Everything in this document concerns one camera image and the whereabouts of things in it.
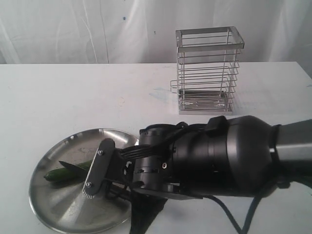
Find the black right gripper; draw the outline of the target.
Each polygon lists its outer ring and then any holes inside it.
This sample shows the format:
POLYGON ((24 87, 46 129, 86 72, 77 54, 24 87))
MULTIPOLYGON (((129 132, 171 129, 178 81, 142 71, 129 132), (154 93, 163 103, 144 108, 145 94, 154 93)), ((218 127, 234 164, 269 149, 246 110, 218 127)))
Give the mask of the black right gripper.
POLYGON ((107 139, 107 194, 179 195, 170 182, 172 143, 180 124, 155 124, 140 131, 140 144, 118 149, 107 139))

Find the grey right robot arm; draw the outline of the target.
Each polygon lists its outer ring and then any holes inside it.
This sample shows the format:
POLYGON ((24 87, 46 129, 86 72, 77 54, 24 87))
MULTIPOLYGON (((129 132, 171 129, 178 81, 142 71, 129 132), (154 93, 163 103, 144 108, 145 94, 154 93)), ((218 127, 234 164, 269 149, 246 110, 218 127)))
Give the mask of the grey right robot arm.
POLYGON ((254 196, 274 178, 311 175, 311 120, 271 126, 219 116, 141 129, 137 146, 115 149, 105 177, 135 193, 186 200, 254 196))

